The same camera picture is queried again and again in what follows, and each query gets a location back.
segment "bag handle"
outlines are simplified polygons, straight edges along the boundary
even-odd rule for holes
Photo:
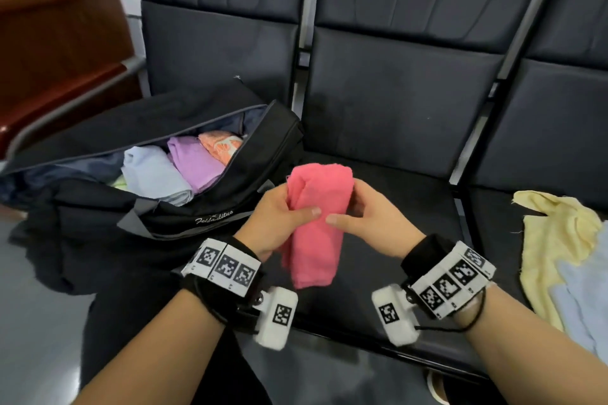
[[[260,186],[258,192],[262,194],[263,192],[266,192],[267,190],[273,188],[274,183],[268,179],[264,182],[263,185]],[[239,221],[243,218],[250,217],[253,213],[253,211],[237,213],[236,215],[232,215],[227,218],[223,218],[220,221],[216,221],[211,225],[193,227],[192,229],[187,229],[186,231],[180,232],[179,234],[156,234],[154,232],[150,232],[146,225],[143,224],[141,216],[153,211],[159,203],[160,201],[158,200],[151,200],[148,198],[136,199],[133,208],[125,216],[123,216],[122,219],[116,225],[123,231],[129,232],[130,234],[138,235],[140,237],[145,237],[146,239],[178,240],[183,239],[184,237],[193,237],[194,235],[204,234],[205,232],[212,231],[213,229],[217,229],[218,227],[232,223],[233,221]]]

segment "bag logo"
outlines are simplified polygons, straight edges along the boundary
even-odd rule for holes
[[[232,215],[232,213],[234,213],[234,211],[232,211],[232,210],[230,210],[229,212],[217,213],[215,215],[205,216],[204,218],[197,218],[197,219],[195,219],[195,222],[197,225],[213,223],[215,221],[220,221],[220,220],[223,220],[224,218],[229,217],[230,215]]]

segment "chair backrest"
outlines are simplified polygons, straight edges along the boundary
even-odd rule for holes
[[[530,0],[318,0],[310,150],[447,178]]]
[[[291,103],[302,0],[142,0],[152,93],[234,76]]]
[[[472,183],[608,209],[608,0],[547,0]]]

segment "forearm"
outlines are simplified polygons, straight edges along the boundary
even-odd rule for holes
[[[476,308],[457,314],[461,326]],[[608,366],[498,286],[467,332],[490,377],[510,404],[596,405],[608,400]]]
[[[190,404],[223,331],[198,298],[182,290],[73,403]]]

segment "black duffel bag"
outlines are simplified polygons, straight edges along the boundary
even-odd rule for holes
[[[65,178],[31,189],[27,171],[133,146],[166,148],[171,136],[226,129],[246,134],[222,175],[177,207],[103,183]],[[266,105],[234,80],[216,90],[180,90],[130,102],[19,152],[0,175],[0,200],[28,212],[11,234],[36,278],[69,294],[96,293],[130,266],[173,269],[213,231],[233,234],[263,192],[285,181],[301,153],[300,120]]]

